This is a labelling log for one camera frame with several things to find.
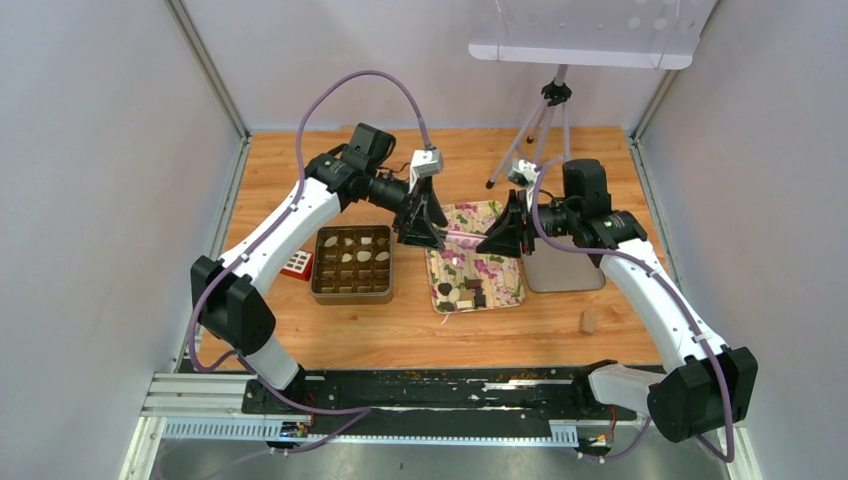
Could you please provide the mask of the pink silicone tongs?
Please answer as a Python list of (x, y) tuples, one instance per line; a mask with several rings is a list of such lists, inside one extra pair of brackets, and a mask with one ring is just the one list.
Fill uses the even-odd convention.
[(486, 239), (485, 235), (462, 231), (444, 231), (440, 233), (440, 236), (447, 243), (465, 246), (466, 248), (475, 248)]

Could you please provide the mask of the floral patterned tray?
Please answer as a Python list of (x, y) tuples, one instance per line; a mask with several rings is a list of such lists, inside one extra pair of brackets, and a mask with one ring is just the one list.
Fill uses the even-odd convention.
[[(461, 202), (443, 208), (450, 231), (483, 234), (503, 211), (495, 200)], [(445, 243), (443, 251), (425, 252), (427, 278), (433, 309), (444, 315), (470, 313), (483, 310), (519, 306), (525, 299), (519, 261), (513, 258), (482, 255), (472, 248)], [(481, 279), (482, 288), (468, 290), (467, 279)], [(449, 283), (453, 290), (448, 296), (440, 296), (437, 286)], [(486, 296), (486, 306), (479, 309), (458, 310), (456, 302), (472, 300), (476, 295)]]

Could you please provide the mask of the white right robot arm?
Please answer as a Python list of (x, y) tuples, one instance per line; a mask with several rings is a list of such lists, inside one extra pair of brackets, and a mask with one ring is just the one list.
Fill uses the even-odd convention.
[(589, 418), (609, 406), (639, 412), (674, 443), (719, 428), (730, 433), (748, 415), (759, 369), (754, 354), (731, 347), (697, 314), (636, 217), (614, 209), (598, 160), (563, 163), (564, 194), (544, 203), (538, 196), (546, 171), (513, 161), (507, 177), (516, 187), (477, 252), (519, 258), (543, 242), (587, 256), (628, 300), (663, 366), (660, 373), (615, 361), (585, 367), (570, 392), (575, 411)]

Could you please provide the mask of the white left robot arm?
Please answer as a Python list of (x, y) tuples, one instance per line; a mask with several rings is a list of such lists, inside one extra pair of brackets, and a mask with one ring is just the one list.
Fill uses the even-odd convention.
[(298, 411), (306, 386), (301, 365), (276, 337), (276, 316), (264, 299), (296, 251), (350, 204), (366, 201), (393, 213), (397, 240), (441, 250), (448, 221), (433, 178), (443, 170), (440, 150), (413, 153), (409, 176), (383, 170), (396, 139), (358, 124), (350, 140), (310, 160), (282, 203), (246, 239), (219, 258), (199, 257), (190, 269), (191, 323), (228, 344), (269, 385), (268, 400), (283, 413)]

